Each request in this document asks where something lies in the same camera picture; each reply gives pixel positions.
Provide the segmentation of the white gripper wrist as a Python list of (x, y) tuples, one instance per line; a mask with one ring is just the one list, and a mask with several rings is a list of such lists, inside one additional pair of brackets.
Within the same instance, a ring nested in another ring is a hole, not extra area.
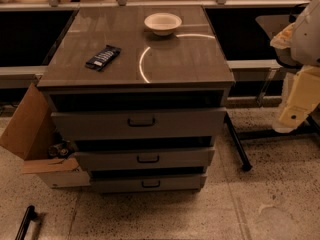
[(304, 65), (293, 77), (284, 107), (272, 125), (277, 133), (296, 130), (320, 104), (320, 68)]

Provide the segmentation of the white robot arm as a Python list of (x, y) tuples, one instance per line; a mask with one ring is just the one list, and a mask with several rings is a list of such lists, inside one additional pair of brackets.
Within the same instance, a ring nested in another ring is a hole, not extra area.
[(297, 129), (320, 104), (320, 0), (311, 0), (291, 23), (271, 40), (278, 49), (290, 49), (291, 58), (302, 64), (279, 117), (278, 133)]

